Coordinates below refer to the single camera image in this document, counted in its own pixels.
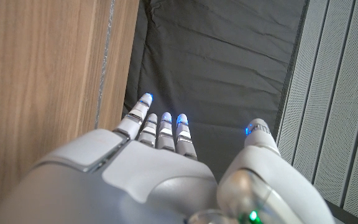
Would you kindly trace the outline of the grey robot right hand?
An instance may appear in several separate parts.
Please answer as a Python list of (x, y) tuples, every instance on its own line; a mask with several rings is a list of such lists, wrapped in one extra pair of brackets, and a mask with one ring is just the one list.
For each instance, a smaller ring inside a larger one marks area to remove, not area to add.
[(39, 160), (0, 205), (0, 223), (334, 223), (264, 120), (249, 123), (217, 180), (197, 158), (186, 115), (158, 117), (152, 101), (144, 94), (112, 131)]

